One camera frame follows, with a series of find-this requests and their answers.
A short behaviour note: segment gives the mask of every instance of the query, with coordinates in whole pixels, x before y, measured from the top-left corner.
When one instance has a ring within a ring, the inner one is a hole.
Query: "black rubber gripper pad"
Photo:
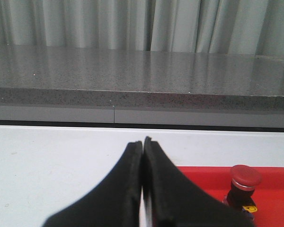
[[[142,163],[146,214],[153,227],[254,226],[187,179],[150,138],[144,143]]]
[[[142,143],[128,143],[117,164],[98,186],[52,215],[43,226],[138,227],[141,159]]]

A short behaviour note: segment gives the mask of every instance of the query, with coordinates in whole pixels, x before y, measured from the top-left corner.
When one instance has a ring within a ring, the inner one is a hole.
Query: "gray stone surface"
[[[284,114],[284,57],[0,46],[0,105]]]

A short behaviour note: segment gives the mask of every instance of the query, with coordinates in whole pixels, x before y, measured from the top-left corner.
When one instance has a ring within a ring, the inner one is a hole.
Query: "curtain fold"
[[[0,44],[284,55],[284,0],[0,0]]]

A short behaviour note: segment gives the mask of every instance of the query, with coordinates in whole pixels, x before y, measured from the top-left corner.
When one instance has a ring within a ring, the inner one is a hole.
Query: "red mushroom button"
[[[245,190],[244,187],[246,187],[245,191],[253,190],[262,180],[261,174],[257,170],[245,165],[233,166],[231,176],[234,185],[239,186],[242,190]]]

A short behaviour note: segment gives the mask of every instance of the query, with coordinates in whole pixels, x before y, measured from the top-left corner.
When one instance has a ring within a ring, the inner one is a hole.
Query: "white table surface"
[[[0,227],[40,227],[96,186],[128,142],[145,136],[177,166],[284,167],[278,132],[0,126]]]

